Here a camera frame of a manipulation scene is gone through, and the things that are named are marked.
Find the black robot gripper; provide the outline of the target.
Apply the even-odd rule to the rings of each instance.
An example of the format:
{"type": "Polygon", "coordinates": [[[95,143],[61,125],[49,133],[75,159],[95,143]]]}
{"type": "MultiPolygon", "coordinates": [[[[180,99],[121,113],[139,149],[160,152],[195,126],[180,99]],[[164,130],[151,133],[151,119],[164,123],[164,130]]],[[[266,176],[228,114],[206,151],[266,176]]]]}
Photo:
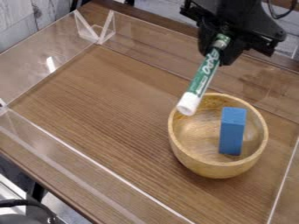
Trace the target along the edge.
{"type": "Polygon", "coordinates": [[[180,13],[199,27],[199,51],[211,50],[218,34],[230,37],[219,51],[219,64],[231,66],[243,51],[254,49],[271,57],[286,40],[286,30],[267,15],[262,0],[184,0],[180,13]]]}

